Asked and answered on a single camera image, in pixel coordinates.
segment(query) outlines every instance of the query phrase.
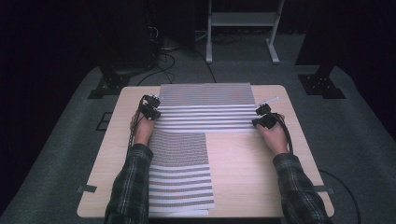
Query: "person's left hand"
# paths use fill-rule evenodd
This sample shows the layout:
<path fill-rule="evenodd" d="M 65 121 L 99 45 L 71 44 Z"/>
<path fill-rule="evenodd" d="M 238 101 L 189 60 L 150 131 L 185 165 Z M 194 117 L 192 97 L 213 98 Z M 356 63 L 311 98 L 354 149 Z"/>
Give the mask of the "person's left hand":
<path fill-rule="evenodd" d="M 132 116 L 132 121 L 130 123 L 130 128 L 132 129 L 134 125 L 134 119 L 136 118 L 136 114 Z M 149 138 L 154 131 L 155 120 L 146 119 L 143 114 L 140 113 L 139 118 L 137 120 L 137 126 L 134 130 L 134 144 L 143 144 L 147 146 L 149 144 Z"/>

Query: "wooden table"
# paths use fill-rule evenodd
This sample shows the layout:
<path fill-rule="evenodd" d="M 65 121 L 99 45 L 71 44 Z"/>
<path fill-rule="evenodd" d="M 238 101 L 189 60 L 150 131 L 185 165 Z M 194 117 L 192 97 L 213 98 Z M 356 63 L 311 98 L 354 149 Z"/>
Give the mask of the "wooden table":
<path fill-rule="evenodd" d="M 251 86 L 255 102 L 279 96 L 269 105 L 286 116 L 294 154 L 315 186 L 323 182 L 306 143 L 300 123 L 282 86 Z M 125 161 L 131 116 L 142 95 L 159 93 L 160 87 L 126 87 L 122 90 L 108 125 L 87 185 L 78 206 L 80 217 L 103 217 L 113 181 Z M 215 196 L 209 217 L 283 217 L 273 155 L 258 133 L 206 133 L 207 154 Z M 334 209 L 327 192 L 320 197 L 329 216 Z"/>

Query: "striped pattern sheet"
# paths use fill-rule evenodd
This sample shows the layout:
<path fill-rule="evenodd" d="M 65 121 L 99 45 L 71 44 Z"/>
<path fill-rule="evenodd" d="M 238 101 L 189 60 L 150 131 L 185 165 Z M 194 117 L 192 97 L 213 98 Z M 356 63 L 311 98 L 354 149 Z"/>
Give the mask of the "striped pattern sheet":
<path fill-rule="evenodd" d="M 255 132 L 249 83 L 161 85 L 156 129 L 169 133 Z"/>
<path fill-rule="evenodd" d="M 150 213 L 177 213 L 215 207 L 204 133 L 154 131 L 149 147 Z"/>

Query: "plaid shirt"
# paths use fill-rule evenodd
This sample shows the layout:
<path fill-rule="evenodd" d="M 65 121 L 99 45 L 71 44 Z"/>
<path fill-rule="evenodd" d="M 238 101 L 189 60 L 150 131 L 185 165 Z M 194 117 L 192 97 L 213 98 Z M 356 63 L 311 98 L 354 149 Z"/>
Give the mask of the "plaid shirt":
<path fill-rule="evenodd" d="M 152 158 L 151 150 L 141 144 L 133 145 L 128 151 L 125 164 L 113 184 L 105 223 L 149 223 L 149 166 Z M 332 223 L 296 156 L 279 154 L 274 157 L 274 166 L 286 220 L 290 223 Z"/>
<path fill-rule="evenodd" d="M 284 153 L 275 156 L 273 163 L 286 220 L 289 223 L 332 223 L 299 159 Z"/>
<path fill-rule="evenodd" d="M 152 158 L 152 151 L 142 144 L 134 144 L 128 150 L 122 170 L 114 180 L 105 223 L 149 223 L 149 166 Z"/>

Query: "dark background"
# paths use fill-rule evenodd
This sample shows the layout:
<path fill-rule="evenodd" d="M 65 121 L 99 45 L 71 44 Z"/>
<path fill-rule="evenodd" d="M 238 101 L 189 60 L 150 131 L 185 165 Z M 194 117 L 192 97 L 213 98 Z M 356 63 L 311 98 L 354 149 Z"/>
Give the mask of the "dark background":
<path fill-rule="evenodd" d="M 251 0 L 233 7 L 230 2 L 219 0 L 216 8 L 272 10 L 276 5 L 269 1 L 266 7 Z M 191 21 L 195 21 L 191 26 L 205 29 L 207 1 L 190 3 L 194 5 Z M 286 1 L 279 25 L 280 33 L 306 32 L 297 64 L 320 64 L 335 52 L 336 64 L 354 79 L 393 137 L 395 5 L 390 0 Z M 168 15 L 164 9 L 156 13 Z M 89 48 L 95 34 L 81 1 L 1 1 L 0 29 L 2 213 L 78 84 L 98 62 Z"/>

